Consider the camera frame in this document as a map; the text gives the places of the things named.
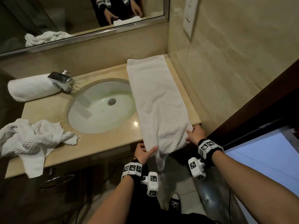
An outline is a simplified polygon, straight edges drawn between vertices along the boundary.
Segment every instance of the sink drain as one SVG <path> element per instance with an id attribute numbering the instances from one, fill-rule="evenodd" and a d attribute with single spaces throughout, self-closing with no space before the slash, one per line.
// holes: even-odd
<path id="1" fill-rule="evenodd" d="M 114 98 L 111 98 L 109 101 L 108 101 L 108 105 L 114 105 L 116 103 L 116 100 Z"/>

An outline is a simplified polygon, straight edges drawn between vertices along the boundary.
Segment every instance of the sink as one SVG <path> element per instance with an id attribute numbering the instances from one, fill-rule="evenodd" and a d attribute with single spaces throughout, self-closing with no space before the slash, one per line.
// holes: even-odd
<path id="1" fill-rule="evenodd" d="M 82 133 L 103 133 L 124 124 L 136 112 L 129 81 L 113 79 L 83 90 L 70 105 L 68 120 Z"/>

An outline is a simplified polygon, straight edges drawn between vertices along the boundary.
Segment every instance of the electrical outlet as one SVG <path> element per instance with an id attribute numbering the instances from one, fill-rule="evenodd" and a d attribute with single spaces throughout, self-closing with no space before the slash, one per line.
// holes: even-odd
<path id="1" fill-rule="evenodd" d="M 198 6 L 199 0 L 186 0 L 183 28 L 189 40 L 191 40 L 194 31 Z"/>

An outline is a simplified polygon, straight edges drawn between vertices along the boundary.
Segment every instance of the shoelace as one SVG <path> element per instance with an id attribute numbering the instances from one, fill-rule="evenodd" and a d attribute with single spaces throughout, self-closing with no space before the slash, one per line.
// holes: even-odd
<path id="1" fill-rule="evenodd" d="M 175 201 L 171 201 L 171 206 L 176 208 L 177 210 L 179 210 L 179 206 L 180 206 L 180 203 L 179 202 L 175 202 Z"/>

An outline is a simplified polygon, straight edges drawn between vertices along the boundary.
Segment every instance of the person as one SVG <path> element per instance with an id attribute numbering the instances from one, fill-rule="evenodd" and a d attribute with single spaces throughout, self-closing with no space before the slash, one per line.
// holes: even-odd
<path id="1" fill-rule="evenodd" d="M 126 20 L 132 16 L 142 17 L 138 0 L 90 0 L 101 27 L 112 25 L 114 20 Z"/>
<path id="2" fill-rule="evenodd" d="M 205 131 L 196 125 L 187 130 L 187 143 L 198 145 L 206 139 Z M 138 144 L 135 157 L 144 166 L 151 154 L 144 144 Z M 299 222 L 299 198 L 284 186 L 265 175 L 227 156 L 221 150 L 212 153 L 211 161 L 236 197 L 244 204 L 258 223 L 294 224 Z M 146 195 L 146 189 L 134 184 L 133 177 L 126 175 L 114 192 L 101 204 L 88 224 L 99 223 L 204 223 L 214 222 L 205 215 L 181 214 L 179 196 L 170 198 L 168 211 L 161 209 L 157 197 Z"/>

